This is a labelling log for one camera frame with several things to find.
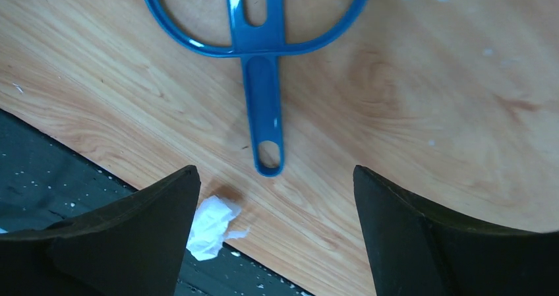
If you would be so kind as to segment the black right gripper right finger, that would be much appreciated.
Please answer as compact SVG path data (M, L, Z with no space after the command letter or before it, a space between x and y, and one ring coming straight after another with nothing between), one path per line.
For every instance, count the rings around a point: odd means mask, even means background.
M486 222L353 170L377 295L557 295L558 233Z

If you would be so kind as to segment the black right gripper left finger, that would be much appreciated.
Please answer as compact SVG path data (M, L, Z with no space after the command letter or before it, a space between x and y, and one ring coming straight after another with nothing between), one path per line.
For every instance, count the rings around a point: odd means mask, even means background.
M173 295L200 194L188 165L43 230L1 236L2 295Z

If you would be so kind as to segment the blue hand brush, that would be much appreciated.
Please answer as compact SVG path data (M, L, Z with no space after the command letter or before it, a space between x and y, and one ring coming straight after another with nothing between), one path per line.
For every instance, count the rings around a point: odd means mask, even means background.
M160 0L144 0L162 30L181 46L209 57L240 58L254 166L265 177L279 175L285 161L279 58L310 53L332 43L356 21L367 1L352 0L345 14L321 36L289 44L283 0L267 0L267 19L259 26L248 21L245 0L226 0L232 44L216 46L183 32Z

